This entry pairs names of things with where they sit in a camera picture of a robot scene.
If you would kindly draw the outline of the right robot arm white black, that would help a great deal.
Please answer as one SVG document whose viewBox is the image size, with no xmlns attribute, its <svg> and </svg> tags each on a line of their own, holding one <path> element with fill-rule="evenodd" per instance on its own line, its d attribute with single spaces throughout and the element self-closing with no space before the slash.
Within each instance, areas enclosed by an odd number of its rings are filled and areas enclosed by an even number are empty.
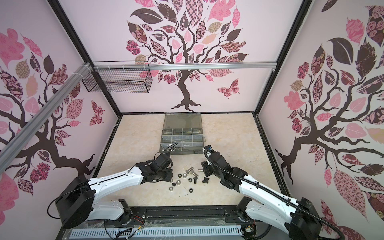
<svg viewBox="0 0 384 240">
<path fill-rule="evenodd" d="M 245 222 L 264 222 L 288 234 L 291 240 L 319 239 L 322 224 L 309 200 L 297 200 L 261 184 L 246 171 L 230 166 L 210 145 L 203 151 L 207 160 L 201 164 L 206 177 L 214 175 L 223 186 L 246 197 L 245 206 L 240 209 Z"/>
</svg>

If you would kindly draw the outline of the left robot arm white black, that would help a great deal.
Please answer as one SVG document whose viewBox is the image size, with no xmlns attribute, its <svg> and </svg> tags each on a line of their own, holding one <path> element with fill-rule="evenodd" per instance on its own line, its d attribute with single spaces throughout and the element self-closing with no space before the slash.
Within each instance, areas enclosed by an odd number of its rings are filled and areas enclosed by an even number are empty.
<svg viewBox="0 0 384 240">
<path fill-rule="evenodd" d="M 83 222 L 107 220 L 125 225 L 133 212 L 124 199 L 104 202 L 108 195 L 145 183 L 169 182 L 173 178 L 170 153 L 160 153 L 153 160 L 140 162 L 130 169 L 100 178 L 76 177 L 55 200 L 63 229 Z"/>
</svg>

